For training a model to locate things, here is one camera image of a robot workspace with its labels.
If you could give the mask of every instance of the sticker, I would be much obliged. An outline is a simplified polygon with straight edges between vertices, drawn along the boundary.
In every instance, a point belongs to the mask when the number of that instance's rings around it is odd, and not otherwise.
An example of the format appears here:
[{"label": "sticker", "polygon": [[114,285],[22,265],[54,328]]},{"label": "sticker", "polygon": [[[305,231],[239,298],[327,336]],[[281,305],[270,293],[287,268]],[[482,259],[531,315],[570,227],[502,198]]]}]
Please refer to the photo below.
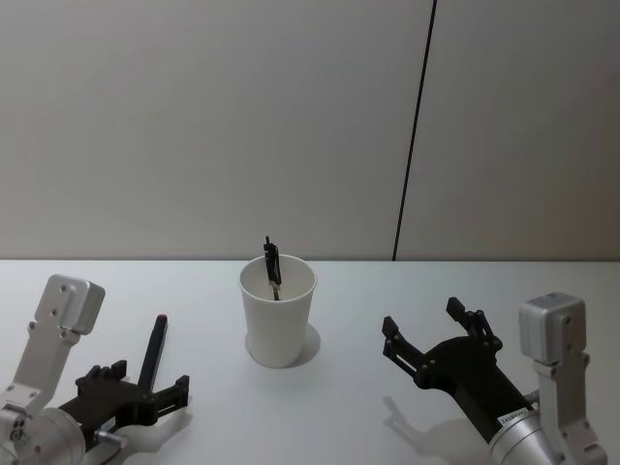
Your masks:
[{"label": "sticker", "polygon": [[106,421],[104,424],[102,424],[99,429],[101,429],[102,431],[108,432],[114,426],[116,426],[116,417],[110,418],[108,421]]},{"label": "sticker", "polygon": [[529,410],[527,410],[526,408],[522,408],[519,410],[515,410],[514,412],[511,412],[509,414],[502,415],[501,417],[497,418],[497,420],[502,424],[502,426],[504,426],[506,423],[508,423],[512,419],[516,419],[517,417],[522,417],[528,412]]}]

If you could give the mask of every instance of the metal cylinder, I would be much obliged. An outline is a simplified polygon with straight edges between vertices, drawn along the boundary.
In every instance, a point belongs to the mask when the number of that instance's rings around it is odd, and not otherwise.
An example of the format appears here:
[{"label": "metal cylinder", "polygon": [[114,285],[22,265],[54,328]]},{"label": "metal cylinder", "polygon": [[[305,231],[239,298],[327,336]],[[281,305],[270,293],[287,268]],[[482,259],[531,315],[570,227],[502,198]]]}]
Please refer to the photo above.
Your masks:
[{"label": "metal cylinder", "polygon": [[0,465],[78,465],[86,452],[78,423],[58,409],[43,410],[19,436],[0,448]]},{"label": "metal cylinder", "polygon": [[500,429],[491,442],[491,456],[498,465],[554,465],[557,457],[541,426],[538,412],[518,417]]}]

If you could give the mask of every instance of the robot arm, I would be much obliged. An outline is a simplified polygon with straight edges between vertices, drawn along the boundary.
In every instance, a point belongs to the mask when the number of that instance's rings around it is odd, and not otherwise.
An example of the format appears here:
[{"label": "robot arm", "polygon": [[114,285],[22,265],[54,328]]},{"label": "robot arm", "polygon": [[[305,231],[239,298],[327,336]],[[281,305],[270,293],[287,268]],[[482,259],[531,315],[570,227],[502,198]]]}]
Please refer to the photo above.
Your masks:
[{"label": "robot arm", "polygon": [[78,465],[99,442],[119,447],[113,434],[130,425],[151,425],[186,407],[189,377],[152,392],[167,319],[158,317],[137,385],[123,381],[127,362],[94,366],[76,381],[77,397],[58,409],[53,397],[70,349],[92,330],[103,288],[88,281],[49,278],[13,382],[0,393],[0,465]]},{"label": "robot arm", "polygon": [[501,465],[605,465],[605,451],[585,416],[585,305],[564,294],[530,300],[519,314],[521,347],[535,360],[540,411],[496,364],[502,348],[481,310],[466,312],[452,297],[447,312],[467,336],[423,354],[391,317],[384,320],[384,355],[419,388],[448,393],[489,444]]},{"label": "robot arm", "polygon": [[586,417],[585,303],[553,293],[519,310],[521,352],[534,360],[539,375],[544,435],[567,465],[605,465],[605,451]]}]

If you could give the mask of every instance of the black marker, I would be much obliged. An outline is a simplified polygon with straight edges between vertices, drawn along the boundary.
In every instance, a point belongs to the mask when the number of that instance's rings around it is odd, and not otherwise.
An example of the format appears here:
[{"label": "black marker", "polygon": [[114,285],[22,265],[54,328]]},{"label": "black marker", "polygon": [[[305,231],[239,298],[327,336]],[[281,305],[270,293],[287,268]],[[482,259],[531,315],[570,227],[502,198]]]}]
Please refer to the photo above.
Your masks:
[{"label": "black marker", "polygon": [[159,360],[164,350],[164,342],[166,341],[166,331],[168,330],[168,317],[159,315],[155,320],[155,326],[151,331],[151,337],[146,348],[146,355],[142,363],[142,369],[139,372],[138,386],[146,389],[148,392],[153,391],[155,377],[157,376],[157,368]]},{"label": "black marker", "polygon": [[280,285],[282,284],[282,275],[280,274],[280,254],[278,247],[269,241],[269,236],[264,238],[264,262],[267,266],[267,276],[269,284],[273,289],[273,299],[280,300]]}]

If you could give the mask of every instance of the white wall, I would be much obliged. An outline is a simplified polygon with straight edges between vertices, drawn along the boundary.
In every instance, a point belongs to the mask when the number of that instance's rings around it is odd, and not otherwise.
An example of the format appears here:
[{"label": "white wall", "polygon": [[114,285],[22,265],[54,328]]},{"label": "white wall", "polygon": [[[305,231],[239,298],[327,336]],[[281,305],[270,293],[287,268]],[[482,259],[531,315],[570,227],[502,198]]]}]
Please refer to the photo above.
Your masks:
[{"label": "white wall", "polygon": [[620,2],[438,5],[399,258],[620,259]]},{"label": "white wall", "polygon": [[[0,2],[0,258],[389,259],[431,3]],[[438,5],[398,257],[620,258],[620,3]]]},{"label": "white wall", "polygon": [[0,257],[389,258],[430,2],[0,2]]}]

